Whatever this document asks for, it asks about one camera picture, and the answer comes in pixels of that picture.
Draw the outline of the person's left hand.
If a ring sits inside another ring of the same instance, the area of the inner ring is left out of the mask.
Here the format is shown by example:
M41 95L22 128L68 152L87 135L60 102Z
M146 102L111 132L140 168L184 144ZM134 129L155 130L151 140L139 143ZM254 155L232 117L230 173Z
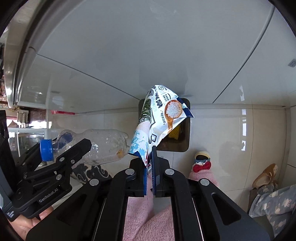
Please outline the person's left hand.
M13 222L10 222L10 225L16 231L16 233L22 238L22 240L26 240L28 232L36 226L41 220L45 219L50 213L54 211L53 207L50 206L45 211L39 214L39 218L28 219L22 215L17 217Z

